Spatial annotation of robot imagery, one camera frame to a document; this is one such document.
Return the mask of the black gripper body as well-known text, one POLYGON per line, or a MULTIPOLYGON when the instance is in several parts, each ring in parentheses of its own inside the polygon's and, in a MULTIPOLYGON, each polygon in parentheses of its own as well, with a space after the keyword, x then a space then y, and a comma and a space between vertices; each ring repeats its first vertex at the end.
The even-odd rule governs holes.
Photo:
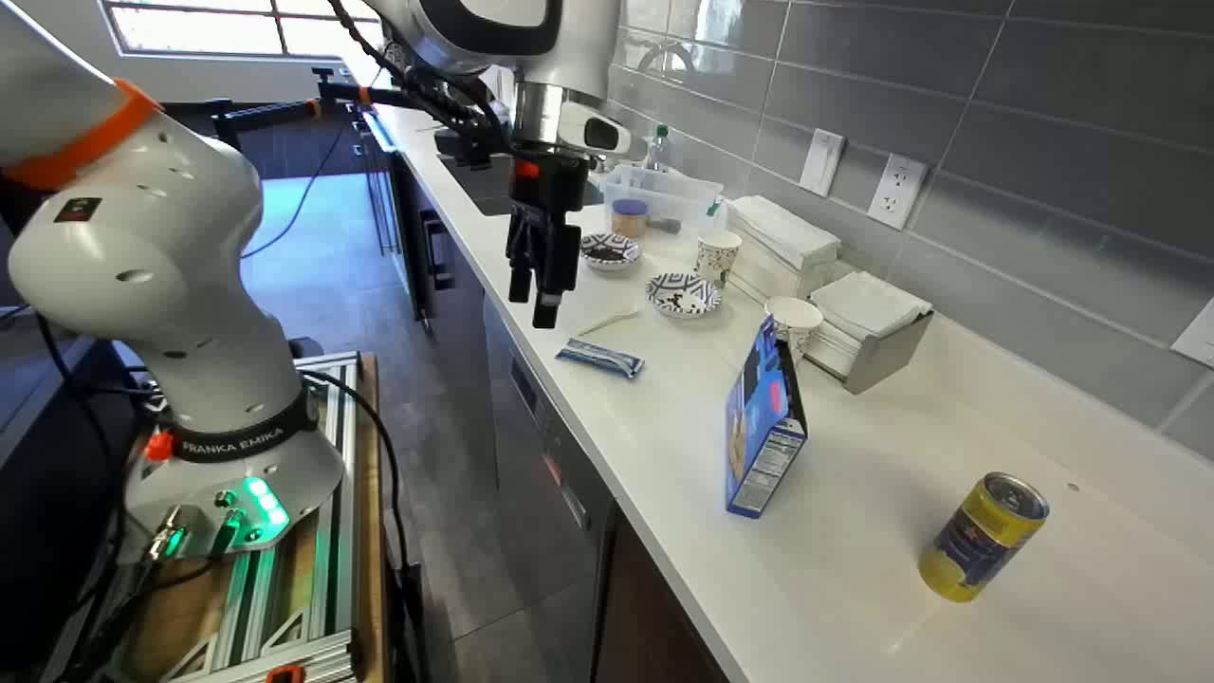
POLYGON ((533 291, 577 284, 582 227, 571 213, 586 206, 588 160, 558 148, 523 148, 512 160, 512 215, 505 257, 533 271, 533 291))

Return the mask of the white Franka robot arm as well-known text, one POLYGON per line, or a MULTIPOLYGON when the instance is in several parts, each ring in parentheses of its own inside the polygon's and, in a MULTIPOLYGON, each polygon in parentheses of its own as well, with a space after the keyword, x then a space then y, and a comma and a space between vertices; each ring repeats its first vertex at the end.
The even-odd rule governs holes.
MULTIPOLYGON (((540 329, 577 289, 588 172, 630 137, 598 110, 624 0, 367 0, 389 98, 512 156, 507 296, 540 329)), ((127 478, 184 555, 266 549, 324 509, 340 454, 284 329, 243 284, 262 179, 32 12, 0 5, 0 176, 38 209, 8 278, 48 323, 128 344, 166 400, 170 449, 127 478)))

